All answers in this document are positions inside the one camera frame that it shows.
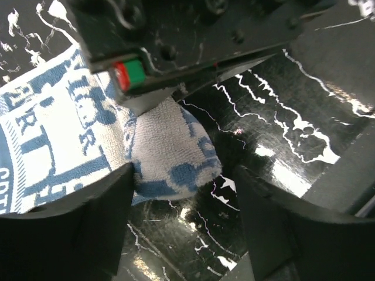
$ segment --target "green button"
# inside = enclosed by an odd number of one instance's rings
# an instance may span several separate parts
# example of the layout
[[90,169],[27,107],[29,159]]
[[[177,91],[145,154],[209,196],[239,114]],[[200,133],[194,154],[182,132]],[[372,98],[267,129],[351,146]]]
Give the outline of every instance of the green button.
[[146,80],[146,73],[142,63],[139,60],[131,60],[124,61],[124,64],[129,75],[129,89],[140,86]]

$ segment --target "folded towel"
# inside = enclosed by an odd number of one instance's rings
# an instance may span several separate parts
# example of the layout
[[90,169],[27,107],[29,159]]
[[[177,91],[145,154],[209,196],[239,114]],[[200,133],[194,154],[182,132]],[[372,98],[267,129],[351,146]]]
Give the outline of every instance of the folded towel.
[[135,166],[133,204],[177,200],[221,172],[201,124],[172,98],[135,117],[77,46],[0,88],[0,214],[24,213]]

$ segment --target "terry cloth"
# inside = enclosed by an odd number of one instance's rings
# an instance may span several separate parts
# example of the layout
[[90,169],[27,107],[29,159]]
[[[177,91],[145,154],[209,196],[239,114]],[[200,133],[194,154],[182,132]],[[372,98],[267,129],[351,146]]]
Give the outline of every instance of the terry cloth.
[[77,46],[0,88],[0,214],[24,213],[133,162],[133,204],[177,200],[221,173],[201,124],[168,98],[136,118]]

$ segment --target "black marble surface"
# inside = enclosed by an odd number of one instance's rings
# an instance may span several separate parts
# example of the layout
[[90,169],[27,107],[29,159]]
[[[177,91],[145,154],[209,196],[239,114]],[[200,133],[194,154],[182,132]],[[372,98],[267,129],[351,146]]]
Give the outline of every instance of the black marble surface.
[[[0,85],[77,37],[60,4],[1,2]],[[212,138],[223,174],[193,198],[135,206],[116,280],[220,280],[247,252],[233,167],[302,197],[373,122],[375,22],[360,8],[339,1],[290,49],[182,102]]]

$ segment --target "red button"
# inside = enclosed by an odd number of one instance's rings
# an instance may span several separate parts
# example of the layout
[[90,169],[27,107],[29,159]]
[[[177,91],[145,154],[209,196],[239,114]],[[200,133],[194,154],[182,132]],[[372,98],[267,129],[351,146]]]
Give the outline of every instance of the red button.
[[123,91],[126,91],[130,87],[130,79],[128,75],[127,68],[123,63],[115,63],[114,64],[115,74],[117,76],[118,83],[120,88]]

